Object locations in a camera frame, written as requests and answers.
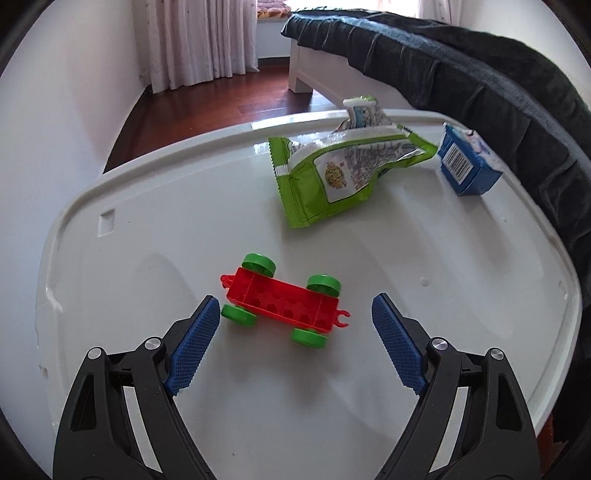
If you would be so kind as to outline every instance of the white bed frame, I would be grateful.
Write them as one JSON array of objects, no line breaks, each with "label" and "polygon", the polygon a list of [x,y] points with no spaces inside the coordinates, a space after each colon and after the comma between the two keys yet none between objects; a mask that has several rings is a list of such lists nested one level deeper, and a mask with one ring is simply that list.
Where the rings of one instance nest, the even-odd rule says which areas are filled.
[{"label": "white bed frame", "polygon": [[294,93],[316,90],[338,107],[346,98],[372,95],[383,108],[414,110],[396,88],[366,77],[345,57],[299,47],[296,40],[291,40],[289,87]]}]

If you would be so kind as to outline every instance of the blue textured pad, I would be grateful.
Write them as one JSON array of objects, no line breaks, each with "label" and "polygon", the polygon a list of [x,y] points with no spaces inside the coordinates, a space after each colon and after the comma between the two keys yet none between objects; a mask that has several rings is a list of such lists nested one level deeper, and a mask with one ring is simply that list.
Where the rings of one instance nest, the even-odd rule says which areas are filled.
[{"label": "blue textured pad", "polygon": [[190,385],[219,323],[220,304],[212,298],[170,356],[170,373],[164,386],[172,395]]},{"label": "blue textured pad", "polygon": [[374,298],[371,316],[400,380],[420,395],[427,387],[427,381],[423,375],[423,357],[413,340],[380,295]]}]

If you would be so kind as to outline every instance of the small cardboard box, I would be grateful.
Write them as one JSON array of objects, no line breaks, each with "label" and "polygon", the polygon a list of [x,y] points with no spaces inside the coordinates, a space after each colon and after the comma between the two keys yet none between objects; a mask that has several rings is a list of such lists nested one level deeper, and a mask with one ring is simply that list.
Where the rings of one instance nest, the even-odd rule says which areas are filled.
[{"label": "small cardboard box", "polygon": [[458,195],[482,195],[503,173],[503,163],[474,130],[445,124],[441,172]]}]

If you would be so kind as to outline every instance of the snack package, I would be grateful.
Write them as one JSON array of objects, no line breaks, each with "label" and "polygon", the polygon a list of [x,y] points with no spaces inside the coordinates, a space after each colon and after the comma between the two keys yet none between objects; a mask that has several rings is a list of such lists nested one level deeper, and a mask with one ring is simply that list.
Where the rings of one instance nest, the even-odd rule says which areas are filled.
[{"label": "snack package", "polygon": [[269,139],[281,201],[293,228],[367,200],[386,171],[410,167],[437,152],[405,126],[394,126],[375,98],[349,99],[343,106],[349,119],[326,138],[309,144]]},{"label": "snack package", "polygon": [[503,173],[503,162],[475,130],[445,124],[441,172],[458,195],[482,195]]}]

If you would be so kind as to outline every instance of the toy train wagon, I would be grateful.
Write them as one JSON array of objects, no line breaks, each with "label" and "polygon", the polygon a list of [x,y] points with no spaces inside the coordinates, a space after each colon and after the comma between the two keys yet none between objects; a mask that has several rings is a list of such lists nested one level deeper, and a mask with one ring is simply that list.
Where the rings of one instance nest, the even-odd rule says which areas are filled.
[{"label": "toy train wagon", "polygon": [[222,275],[222,286],[234,305],[226,304],[222,316],[252,326],[258,314],[293,325],[291,339],[322,348],[333,325],[346,327],[339,316],[340,282],[328,275],[312,275],[306,288],[273,279],[275,264],[259,254],[248,254],[234,275]]}]

